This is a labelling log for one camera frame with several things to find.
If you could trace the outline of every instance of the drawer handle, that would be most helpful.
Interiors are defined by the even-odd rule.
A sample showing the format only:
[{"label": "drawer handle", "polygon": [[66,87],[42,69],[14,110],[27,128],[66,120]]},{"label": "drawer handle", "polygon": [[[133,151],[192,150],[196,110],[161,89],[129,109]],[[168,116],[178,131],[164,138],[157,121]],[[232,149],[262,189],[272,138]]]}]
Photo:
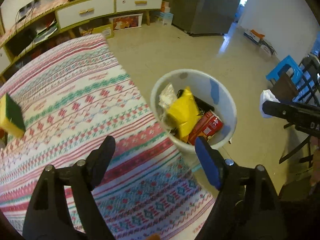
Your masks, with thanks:
[{"label": "drawer handle", "polygon": [[83,11],[80,11],[79,14],[85,14],[85,13],[88,13],[88,12],[93,12],[94,11],[94,8],[90,8],[90,9],[87,9],[87,10],[83,10]]},{"label": "drawer handle", "polygon": [[147,4],[147,1],[135,1],[134,3],[136,5],[138,5],[138,4]]}]

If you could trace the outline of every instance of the beige floor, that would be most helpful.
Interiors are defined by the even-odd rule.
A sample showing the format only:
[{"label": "beige floor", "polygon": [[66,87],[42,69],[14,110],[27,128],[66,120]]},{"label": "beige floor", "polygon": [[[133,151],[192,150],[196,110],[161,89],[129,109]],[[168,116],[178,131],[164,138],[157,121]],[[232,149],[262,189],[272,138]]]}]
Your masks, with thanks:
[{"label": "beige floor", "polygon": [[277,62],[265,57],[235,25],[224,37],[190,37],[174,26],[153,23],[118,31],[108,41],[147,102],[155,82],[172,70],[198,69],[222,82],[236,103],[238,124],[232,144],[221,152],[241,166],[263,164],[278,192],[290,176],[305,170],[295,157],[278,164],[305,134],[284,130],[285,120],[260,116],[260,94],[270,86],[265,75]]}]

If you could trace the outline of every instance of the trash can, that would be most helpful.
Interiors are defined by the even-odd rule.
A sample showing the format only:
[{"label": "trash can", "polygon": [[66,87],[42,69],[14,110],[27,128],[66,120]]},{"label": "trash can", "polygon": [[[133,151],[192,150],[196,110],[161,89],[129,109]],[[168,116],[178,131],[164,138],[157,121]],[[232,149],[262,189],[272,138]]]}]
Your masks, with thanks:
[{"label": "trash can", "polygon": [[[150,97],[151,110],[164,129],[165,126],[160,121],[162,109],[158,102],[160,93],[169,83],[173,85],[175,92],[189,86],[194,96],[214,106],[215,114],[224,125],[208,143],[213,149],[219,149],[228,143],[236,129],[237,111],[236,104],[225,86],[207,73],[194,69],[179,69],[165,74],[154,85]],[[195,154],[194,146],[178,140],[170,133],[168,136],[182,153]]]}]

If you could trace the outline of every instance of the refrigerator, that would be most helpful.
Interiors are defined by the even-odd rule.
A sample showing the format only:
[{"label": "refrigerator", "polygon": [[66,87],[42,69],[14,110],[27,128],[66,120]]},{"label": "refrigerator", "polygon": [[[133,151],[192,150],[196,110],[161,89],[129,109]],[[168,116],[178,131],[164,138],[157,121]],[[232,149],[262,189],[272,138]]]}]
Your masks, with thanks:
[{"label": "refrigerator", "polygon": [[190,34],[228,33],[240,0],[173,0],[172,24]]}]

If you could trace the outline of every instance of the striped blanket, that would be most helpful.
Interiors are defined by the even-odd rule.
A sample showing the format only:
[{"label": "striped blanket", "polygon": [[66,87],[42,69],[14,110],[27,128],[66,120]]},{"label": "striped blanket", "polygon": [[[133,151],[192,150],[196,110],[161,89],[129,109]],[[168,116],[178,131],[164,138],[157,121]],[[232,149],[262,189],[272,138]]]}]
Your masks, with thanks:
[{"label": "striped blanket", "polygon": [[[22,139],[9,136],[0,161],[0,209],[19,233],[44,167],[73,165],[112,135],[116,152],[92,194],[115,238],[195,238],[214,199],[197,184],[103,36],[47,51],[18,71],[0,96],[6,92],[21,106],[26,125]],[[71,189],[65,193],[74,227],[83,231]]]}]

